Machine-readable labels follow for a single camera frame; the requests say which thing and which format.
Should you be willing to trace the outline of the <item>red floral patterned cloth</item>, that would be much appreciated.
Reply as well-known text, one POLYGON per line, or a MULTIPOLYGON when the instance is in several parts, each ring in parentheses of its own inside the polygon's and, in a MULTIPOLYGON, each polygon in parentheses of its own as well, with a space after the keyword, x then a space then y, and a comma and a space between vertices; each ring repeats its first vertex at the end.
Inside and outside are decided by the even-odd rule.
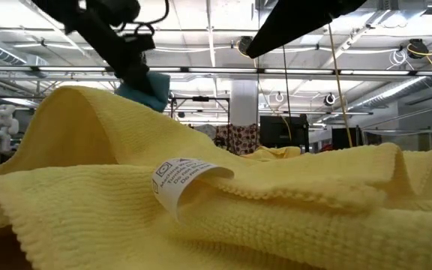
POLYGON ((249 155, 260 146, 260 129, 257 124, 217 126, 213 142, 234 155, 249 155))

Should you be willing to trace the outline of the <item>clear plastic basket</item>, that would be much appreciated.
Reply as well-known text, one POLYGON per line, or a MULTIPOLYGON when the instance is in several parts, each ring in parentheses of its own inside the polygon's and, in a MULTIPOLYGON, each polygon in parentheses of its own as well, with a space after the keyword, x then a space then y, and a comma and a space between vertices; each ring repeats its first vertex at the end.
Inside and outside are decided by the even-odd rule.
POLYGON ((364 145, 394 143, 404 151, 432 150, 432 127, 419 130, 361 129, 364 145))

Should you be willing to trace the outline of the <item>long horizontal light bar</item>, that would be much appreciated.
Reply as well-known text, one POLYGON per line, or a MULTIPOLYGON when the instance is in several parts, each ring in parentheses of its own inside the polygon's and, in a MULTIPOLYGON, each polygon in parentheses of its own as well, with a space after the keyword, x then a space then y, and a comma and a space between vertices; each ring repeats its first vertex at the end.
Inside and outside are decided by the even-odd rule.
MULTIPOLYGON (((331 70, 331 69, 283 69, 283 68, 237 68, 237 67, 150 67, 150 71, 185 74, 265 74, 265 75, 343 75, 376 77, 432 77, 432 70, 331 70)), ((0 72, 68 72, 68 73, 115 73, 111 67, 69 66, 6 66, 0 72)))

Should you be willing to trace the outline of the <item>black metal rig frame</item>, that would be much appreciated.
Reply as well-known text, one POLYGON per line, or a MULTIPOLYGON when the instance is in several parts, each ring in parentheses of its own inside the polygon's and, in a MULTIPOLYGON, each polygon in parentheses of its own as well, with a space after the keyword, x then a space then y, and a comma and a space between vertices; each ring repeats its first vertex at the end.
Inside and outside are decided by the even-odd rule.
POLYGON ((228 97, 171 97, 164 112, 183 125, 229 125, 228 97))

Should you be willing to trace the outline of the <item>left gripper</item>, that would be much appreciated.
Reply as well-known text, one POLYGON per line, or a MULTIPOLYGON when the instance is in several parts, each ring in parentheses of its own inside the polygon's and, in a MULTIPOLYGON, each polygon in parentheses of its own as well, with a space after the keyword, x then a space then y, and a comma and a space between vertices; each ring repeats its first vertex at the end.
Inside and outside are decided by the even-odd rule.
POLYGON ((116 75, 125 75, 126 84, 144 94, 154 95, 148 78, 149 67, 143 61, 143 53, 155 48, 151 34, 119 36, 93 10, 78 15, 73 26, 116 75))

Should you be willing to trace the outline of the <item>black computer tower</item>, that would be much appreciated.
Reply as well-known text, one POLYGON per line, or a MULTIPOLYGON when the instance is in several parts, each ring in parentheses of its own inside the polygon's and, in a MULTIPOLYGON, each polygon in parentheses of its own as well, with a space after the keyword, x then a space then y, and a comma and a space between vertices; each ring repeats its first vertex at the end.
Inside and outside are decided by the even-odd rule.
POLYGON ((309 124, 305 114, 299 117, 262 115, 259 123, 259 141, 262 146, 267 148, 295 146, 302 147, 304 152, 310 151, 309 124))

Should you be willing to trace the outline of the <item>blue microfiber towel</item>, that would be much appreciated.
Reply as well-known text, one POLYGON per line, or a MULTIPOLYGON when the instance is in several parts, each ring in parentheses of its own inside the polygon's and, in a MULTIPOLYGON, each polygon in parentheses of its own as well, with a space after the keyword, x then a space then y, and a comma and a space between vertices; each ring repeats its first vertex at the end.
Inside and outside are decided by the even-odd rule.
POLYGON ((131 87, 125 82, 115 90, 115 94, 162 113, 170 96, 170 75, 148 72, 146 77, 151 86, 151 94, 143 92, 141 88, 131 87))

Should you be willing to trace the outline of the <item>yellow microfiber towel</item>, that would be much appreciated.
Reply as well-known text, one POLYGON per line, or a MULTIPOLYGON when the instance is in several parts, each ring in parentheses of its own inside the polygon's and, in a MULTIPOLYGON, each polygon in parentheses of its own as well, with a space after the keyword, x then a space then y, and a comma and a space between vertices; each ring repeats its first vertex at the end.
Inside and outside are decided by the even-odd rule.
POLYGON ((255 152, 244 154, 243 158, 256 161, 272 161, 278 159, 287 159, 298 157, 301 154, 301 149, 295 146, 283 148, 267 148, 260 146, 255 152))
POLYGON ((0 165, 0 270, 432 270, 432 150, 259 161, 62 87, 0 165))

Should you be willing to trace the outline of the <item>white square pillar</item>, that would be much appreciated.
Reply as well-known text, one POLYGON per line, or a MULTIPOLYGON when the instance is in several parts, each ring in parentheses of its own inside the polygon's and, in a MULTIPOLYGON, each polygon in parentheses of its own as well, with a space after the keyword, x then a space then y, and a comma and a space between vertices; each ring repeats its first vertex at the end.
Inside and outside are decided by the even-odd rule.
POLYGON ((257 123, 258 90, 253 80, 234 80, 230 92, 230 123, 249 126, 257 123))

